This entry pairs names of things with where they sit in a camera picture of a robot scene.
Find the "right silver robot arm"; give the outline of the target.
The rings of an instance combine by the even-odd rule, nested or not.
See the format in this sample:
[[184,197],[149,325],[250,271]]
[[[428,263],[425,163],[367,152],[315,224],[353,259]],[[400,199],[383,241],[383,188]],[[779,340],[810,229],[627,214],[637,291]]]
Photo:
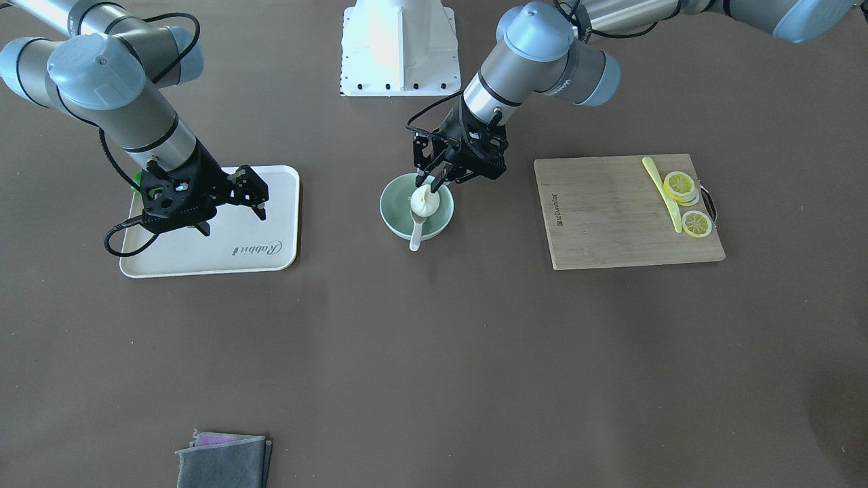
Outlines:
[[208,222],[223,204],[264,220],[269,187],[251,167],[225,172],[162,95],[198,78],[197,32],[156,26],[114,1],[13,1],[68,35],[19,38],[2,49],[2,78],[16,94],[95,125],[142,169],[143,210],[128,225],[155,235]]

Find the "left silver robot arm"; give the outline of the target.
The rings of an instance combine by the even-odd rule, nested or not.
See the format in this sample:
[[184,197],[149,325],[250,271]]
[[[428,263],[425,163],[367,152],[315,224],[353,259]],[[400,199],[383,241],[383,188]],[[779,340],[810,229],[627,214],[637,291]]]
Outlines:
[[712,12],[774,38],[805,43],[865,1],[534,1],[505,12],[496,46],[437,129],[415,129],[416,186],[505,172],[505,125],[533,93],[598,107],[616,93],[620,64],[592,42],[634,38],[680,15]]

